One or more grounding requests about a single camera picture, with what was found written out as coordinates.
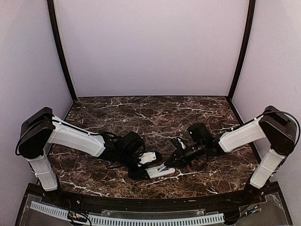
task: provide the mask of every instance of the black frame post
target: black frame post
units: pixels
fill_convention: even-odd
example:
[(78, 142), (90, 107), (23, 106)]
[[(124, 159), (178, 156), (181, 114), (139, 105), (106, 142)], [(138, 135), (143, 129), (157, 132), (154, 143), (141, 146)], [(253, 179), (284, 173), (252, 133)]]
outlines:
[(58, 57), (59, 57), (60, 62), (61, 62), (61, 67), (62, 67), (62, 70), (63, 70), (63, 73), (64, 73), (64, 77), (66, 79), (66, 83), (67, 83), (71, 98), (72, 98), (73, 101), (75, 101), (77, 99), (77, 97), (76, 97), (76, 94), (75, 94), (75, 90), (74, 90), (74, 87), (73, 87), (73, 84), (72, 84), (72, 80), (71, 80), (71, 77), (70, 77), (70, 74), (69, 74), (68, 66), (67, 66), (64, 51), (63, 51), (63, 46), (62, 46), (62, 42), (61, 42), (61, 38), (60, 38), (60, 33), (59, 33), (59, 30), (58, 30), (58, 26), (57, 26), (54, 2), (53, 2), (53, 0), (47, 0), (47, 4), (48, 4), (49, 17), (50, 17), (53, 37), (55, 39), (55, 45), (56, 45), (56, 50), (57, 50), (57, 53), (58, 53)]
[(229, 100), (232, 100), (232, 98), (234, 96), (235, 89), (236, 89), (236, 86), (238, 84), (239, 76), (240, 76), (240, 73), (241, 73), (241, 69), (242, 69), (243, 64), (244, 64), (244, 60), (245, 60), (245, 56), (246, 56), (246, 49), (248, 47), (248, 42), (249, 42), (250, 33), (251, 33), (252, 21), (253, 21), (254, 10), (255, 10), (255, 2), (256, 2), (256, 0), (250, 0), (249, 1), (249, 9), (248, 9), (248, 15), (247, 15), (247, 18), (246, 18), (245, 33), (244, 33), (244, 37), (243, 37), (243, 42), (241, 44), (241, 49), (240, 49), (240, 53), (239, 53), (238, 62), (237, 62), (237, 65), (236, 65), (233, 81), (232, 81), (231, 88), (230, 88), (230, 91), (229, 91), (229, 94), (228, 94)]

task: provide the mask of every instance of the black cable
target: black cable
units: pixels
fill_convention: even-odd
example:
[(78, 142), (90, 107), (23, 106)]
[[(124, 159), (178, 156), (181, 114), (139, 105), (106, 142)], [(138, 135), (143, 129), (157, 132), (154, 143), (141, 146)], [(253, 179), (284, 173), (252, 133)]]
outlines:
[(103, 132), (103, 133), (95, 133), (95, 134), (98, 134), (98, 135), (112, 135), (113, 137), (119, 137), (116, 134), (111, 133), (111, 132)]
[(252, 206), (252, 205), (253, 205), (253, 202), (254, 202), (258, 197), (259, 197), (260, 200), (261, 200), (261, 197), (260, 197), (259, 195), (255, 196), (255, 197), (253, 198), (253, 200), (250, 202), (250, 204), (248, 204), (245, 208), (243, 208), (239, 213), (237, 213), (237, 214), (233, 215), (232, 217), (227, 218), (227, 219), (225, 219), (225, 220), (227, 220), (227, 221), (238, 221), (239, 219), (245, 217), (246, 215), (242, 215), (242, 216), (240, 216), (240, 217), (238, 217), (238, 218), (236, 218), (236, 219), (233, 219), (233, 218), (236, 217), (237, 215), (240, 215), (241, 213), (243, 213), (243, 212), (244, 212), (246, 209), (248, 209), (250, 206)]
[(121, 167), (122, 167), (122, 165), (119, 165), (119, 166), (111, 166), (111, 165), (113, 165), (115, 162), (116, 162), (116, 161), (112, 162), (110, 165), (106, 166), (106, 168), (107, 168), (108, 170), (113, 170), (113, 169), (117, 169), (117, 168), (121, 168)]
[[(91, 220), (89, 219), (89, 217), (86, 214), (81, 213), (81, 212), (77, 212), (77, 211), (74, 211), (74, 210), (69, 210), (69, 212), (71, 212), (71, 211), (74, 212), (75, 214), (83, 216), (89, 222), (90, 226), (92, 226), (92, 222), (91, 222)], [(86, 223), (84, 223), (84, 224), (76, 223), (76, 222), (74, 222), (74, 220), (72, 218), (70, 220), (71, 220), (72, 224), (75, 225), (75, 226), (81, 226), (81, 225), (85, 225), (86, 224)]]

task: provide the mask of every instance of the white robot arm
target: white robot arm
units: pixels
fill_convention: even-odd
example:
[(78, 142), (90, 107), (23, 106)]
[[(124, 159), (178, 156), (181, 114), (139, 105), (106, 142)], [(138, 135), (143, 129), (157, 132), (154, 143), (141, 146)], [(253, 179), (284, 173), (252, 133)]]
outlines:
[(255, 197), (266, 184), (270, 176), (277, 171), (287, 156), (293, 152), (300, 137), (296, 139), (297, 125), (294, 121), (273, 106), (265, 109), (264, 113), (236, 129), (225, 132), (213, 138), (205, 124), (195, 123), (188, 128), (188, 132), (195, 145), (189, 147), (180, 138), (172, 143), (177, 148), (165, 162), (167, 167), (185, 167), (191, 161), (206, 154), (207, 156), (220, 156), (253, 141), (267, 138), (271, 144), (258, 168), (250, 177), (245, 190)]
[(130, 132), (118, 137), (112, 133), (92, 133), (64, 122), (52, 114), (52, 109), (45, 107), (22, 124), (21, 138), (16, 147), (16, 154), (27, 159), (45, 191), (58, 188), (58, 180), (44, 150), (47, 143), (67, 146), (103, 160), (117, 161), (128, 167), (132, 179), (150, 179), (174, 172), (174, 169), (158, 172), (157, 167), (147, 168), (146, 165), (162, 160), (162, 156), (158, 152), (137, 153), (140, 147), (145, 147), (138, 134)]

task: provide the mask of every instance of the white backdrop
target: white backdrop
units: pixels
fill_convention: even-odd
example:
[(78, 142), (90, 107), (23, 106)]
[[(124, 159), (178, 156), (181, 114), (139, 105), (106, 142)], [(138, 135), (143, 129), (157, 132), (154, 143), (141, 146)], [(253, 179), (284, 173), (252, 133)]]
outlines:
[(15, 155), (22, 123), (48, 106), (64, 118), (72, 105), (45, 0), (0, 0), (0, 226), (15, 225), (36, 177)]
[(248, 2), (55, 0), (77, 95), (227, 95)]
[[(256, 1), (248, 50), (233, 102), (244, 121), (273, 105), (301, 122), (301, 2)], [(256, 143), (261, 156), (268, 142)], [(301, 143), (273, 180), (278, 180), (294, 225), (301, 225)]]

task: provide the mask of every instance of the marble table surface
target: marble table surface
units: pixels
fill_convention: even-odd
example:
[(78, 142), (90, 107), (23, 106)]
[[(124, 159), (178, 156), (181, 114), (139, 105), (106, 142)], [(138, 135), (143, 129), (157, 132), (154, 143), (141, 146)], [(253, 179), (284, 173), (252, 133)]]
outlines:
[[(224, 97), (183, 96), (79, 98), (66, 121), (92, 132), (137, 132), (147, 150), (161, 152), (163, 161), (174, 151), (170, 138), (192, 144), (187, 128), (193, 123), (204, 122), (214, 135), (238, 125)], [(258, 165), (246, 145), (210, 158), (206, 167), (200, 158), (174, 174), (134, 181), (125, 168), (106, 169), (108, 161), (61, 145), (53, 145), (48, 156), (63, 190), (117, 198), (183, 198), (241, 190)]]

